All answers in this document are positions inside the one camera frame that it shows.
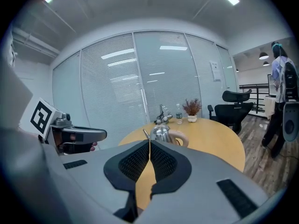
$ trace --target beige handle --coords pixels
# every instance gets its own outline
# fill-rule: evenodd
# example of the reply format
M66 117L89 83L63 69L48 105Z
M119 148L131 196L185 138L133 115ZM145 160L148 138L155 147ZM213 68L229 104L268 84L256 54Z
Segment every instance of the beige handle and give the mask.
M184 133L182 133L180 131L177 131L177 130L173 130L173 129L170 129L168 132L169 132L169 135L172 136L173 138L179 138L179 139L181 139L183 141L183 145L182 146L188 147L188 145L189 145L189 139L188 139L188 137Z

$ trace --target window blind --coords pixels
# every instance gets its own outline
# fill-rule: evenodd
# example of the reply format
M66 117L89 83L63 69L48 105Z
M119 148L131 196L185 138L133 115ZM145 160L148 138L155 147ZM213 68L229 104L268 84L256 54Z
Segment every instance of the window blind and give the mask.
M217 49L219 51L219 55L223 65L225 81L226 81L226 86L228 88L228 91L238 92L236 77L235 77L235 68L233 66L233 62L230 58L229 52L228 50L219 46L217 46Z
M226 90L223 66L213 42L186 35L190 45L195 65L199 74L200 94L202 99L202 116L209 118L208 105L226 104L222 99L222 94ZM210 61L217 62L220 80L214 81Z
M176 104L200 100L195 64L183 34L141 32L135 33L135 42L150 121L160 114L160 104L175 116Z
M53 70L54 106L69 113L72 124L89 127L80 85L80 54L76 53Z
M147 124L131 34L82 50L81 83L90 126L107 131L100 148L117 146Z

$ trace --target black pants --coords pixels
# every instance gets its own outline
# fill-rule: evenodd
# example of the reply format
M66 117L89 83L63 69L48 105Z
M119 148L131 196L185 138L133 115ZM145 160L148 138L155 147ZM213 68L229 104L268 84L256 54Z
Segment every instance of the black pants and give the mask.
M285 139L283 135L283 129L282 129L282 121L283 121L283 110L284 110L285 103L276 103L275 102L275 112L271 116L271 120L267 129L266 134L263 137L262 145L267 146L271 140L273 139L274 134L277 130L279 130L278 138L276 140L276 143L271 150L271 157L275 158L277 155L279 155L280 150L282 149Z

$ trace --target metal teapot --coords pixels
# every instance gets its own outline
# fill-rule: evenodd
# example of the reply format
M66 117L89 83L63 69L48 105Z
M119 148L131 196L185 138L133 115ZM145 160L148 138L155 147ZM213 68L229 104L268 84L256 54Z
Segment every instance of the metal teapot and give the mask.
M177 145L178 142L176 138L179 138L183 141L183 144L181 146L187 147L189 145L189 139L186 135L184 135L184 133L172 130L167 125L156 125L150 131L150 135L146 132L145 129L143 129L143 132L149 140L164 141Z

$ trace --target plastic bottle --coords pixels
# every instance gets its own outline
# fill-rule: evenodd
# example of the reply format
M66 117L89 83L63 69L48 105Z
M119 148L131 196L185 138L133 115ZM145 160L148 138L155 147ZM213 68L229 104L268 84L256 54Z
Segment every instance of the plastic bottle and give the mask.
M183 123L183 115L181 112L181 108L179 107L179 104L177 104L177 124L182 124Z

